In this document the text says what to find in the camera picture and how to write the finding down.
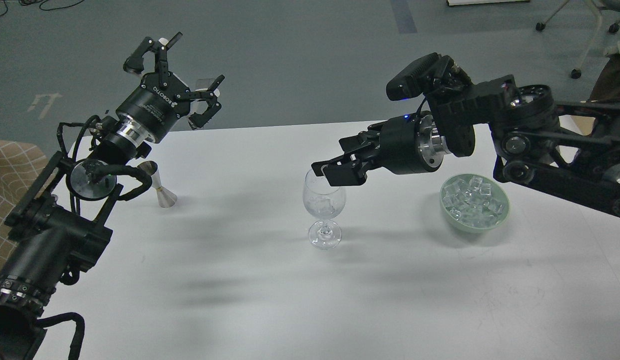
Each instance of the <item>glass stem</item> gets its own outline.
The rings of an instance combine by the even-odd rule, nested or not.
[[[321,239],[328,239],[332,237],[332,228],[328,226],[328,224],[324,223],[323,226],[319,228],[318,233]]]

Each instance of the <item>robotic arm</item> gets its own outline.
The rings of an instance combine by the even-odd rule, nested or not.
[[[125,61],[125,71],[140,75],[143,55],[155,54],[154,71],[143,75],[139,87],[116,109],[118,119],[91,116],[86,123],[59,125],[61,151],[8,215],[5,224],[12,228],[8,237],[17,242],[17,248],[0,271],[0,360],[33,358],[45,328],[69,320],[77,323],[77,331],[68,358],[78,358],[84,327],[80,315],[70,312],[38,319],[56,284],[73,285],[80,272],[96,264],[112,235],[105,221],[116,201],[136,198],[152,185],[147,173],[126,165],[150,153],[146,141],[159,143],[180,117],[190,113],[193,101],[205,101],[208,107],[189,116],[192,129],[205,125],[221,109],[215,90],[223,75],[206,90],[190,91],[168,70],[167,51],[180,36],[179,32],[170,41],[147,37]],[[72,156],[65,150],[63,126],[81,127]],[[77,160],[79,142],[87,130],[92,133],[91,153]],[[121,194],[123,186],[116,176],[132,176],[141,185]],[[63,178],[70,191],[70,210],[57,205],[52,194]],[[102,199],[106,200],[95,219],[81,217],[79,200]]]
[[[472,84],[451,57],[415,60],[387,84],[392,101],[424,94],[431,111],[370,125],[344,137],[343,155],[314,162],[332,186],[364,184],[369,170],[432,173],[444,155],[474,152],[474,125],[488,124],[497,153],[493,177],[620,217],[620,103],[555,103],[545,85],[517,87],[514,77]],[[589,136],[564,129],[559,116],[595,117]],[[559,146],[577,148],[568,162]]]

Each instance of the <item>office chair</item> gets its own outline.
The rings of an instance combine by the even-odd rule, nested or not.
[[[545,25],[547,25],[547,23],[550,22],[550,20],[554,17],[554,15],[556,15],[557,12],[561,11],[561,9],[563,9],[563,7],[565,7],[565,5],[568,2],[570,2],[570,0],[564,0],[563,3],[561,3],[561,6],[559,6],[559,8],[556,9],[546,20],[542,22],[537,22],[536,30],[538,32],[542,32],[543,29],[545,29]],[[620,12],[620,0],[599,0],[601,5],[597,5],[593,0],[583,0],[583,2],[586,3],[586,5],[588,5],[588,8],[592,12],[592,14],[594,14],[596,18],[596,28],[592,32],[592,36],[590,37],[588,41],[588,47],[586,47],[585,50],[581,53],[577,66],[575,66],[575,68],[572,70],[572,73],[570,74],[572,79],[579,79],[581,77],[581,66],[583,66],[583,63],[586,60],[586,56],[588,55],[590,48],[594,45],[596,35],[600,31],[601,26],[603,24],[603,14],[601,13],[601,11],[612,10],[612,11]],[[616,23],[613,23],[612,25],[610,25],[607,32],[609,32],[610,34],[615,34],[616,32],[618,32],[619,29],[620,29],[620,19]]]

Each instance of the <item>bowl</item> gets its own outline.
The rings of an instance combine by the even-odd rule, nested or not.
[[[467,233],[484,233],[501,226],[509,215],[509,199],[494,180],[460,173],[441,186],[439,203],[448,223]]]

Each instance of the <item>jigger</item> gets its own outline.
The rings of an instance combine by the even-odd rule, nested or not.
[[[159,177],[159,166],[154,161],[144,161],[137,167],[145,171],[152,178],[152,187],[156,189],[156,196],[159,199],[159,206],[169,208],[177,202],[177,196],[161,186],[161,178]]]

